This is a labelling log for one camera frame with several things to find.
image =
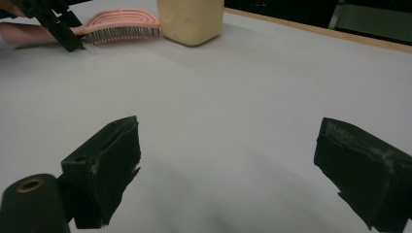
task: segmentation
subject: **table edge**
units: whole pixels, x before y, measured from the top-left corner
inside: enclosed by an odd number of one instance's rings
[[[368,37],[363,37],[363,36],[358,36],[354,34],[349,34],[349,33],[344,33],[344,32],[339,32],[339,31],[334,31],[322,27],[317,27],[317,26],[312,26],[312,25],[307,25],[303,23],[298,23],[298,22],[293,22],[293,21],[288,21],[284,19],[279,19],[276,17],[267,17],[267,16],[262,16],[258,14],[253,14],[253,13],[248,13],[248,12],[243,12],[235,9],[230,9],[230,8],[224,8],[224,11],[229,14],[234,14],[242,17],[251,17],[263,21],[268,21],[268,22],[274,22],[282,25],[286,25],[289,27],[294,27],[297,29],[317,33],[317,34],[322,34],[338,39],[343,39],[347,41],[352,41],[352,42],[357,42],[365,45],[370,45],[374,47],[379,47],[379,48],[384,48],[388,50],[397,50],[397,51],[403,51],[403,52],[408,52],[412,53],[412,47],[398,44],[398,43],[393,43],[393,42],[387,42],[387,41],[382,41],[378,39],[373,39],[373,38],[368,38]]]

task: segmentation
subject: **pink hairbrush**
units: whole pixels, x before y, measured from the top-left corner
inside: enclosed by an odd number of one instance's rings
[[[117,41],[159,37],[160,23],[152,14],[139,9],[101,12],[86,24],[71,28],[77,36],[86,35],[88,43],[99,45]],[[7,44],[22,45],[53,39],[43,26],[0,22],[0,35]]]

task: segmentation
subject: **white tabletop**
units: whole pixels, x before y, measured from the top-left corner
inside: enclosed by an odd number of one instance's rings
[[[157,15],[143,0],[72,10],[86,21],[121,7]],[[223,21],[198,48],[163,38],[74,52],[0,44],[0,189],[60,175],[91,135],[136,115],[140,174],[108,227],[72,232],[369,232],[313,164],[316,139],[332,117],[412,154],[412,54]]]

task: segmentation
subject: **plastic jar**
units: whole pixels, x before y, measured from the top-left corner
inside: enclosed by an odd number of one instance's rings
[[[163,35],[198,46],[222,31],[224,0],[157,0]]]

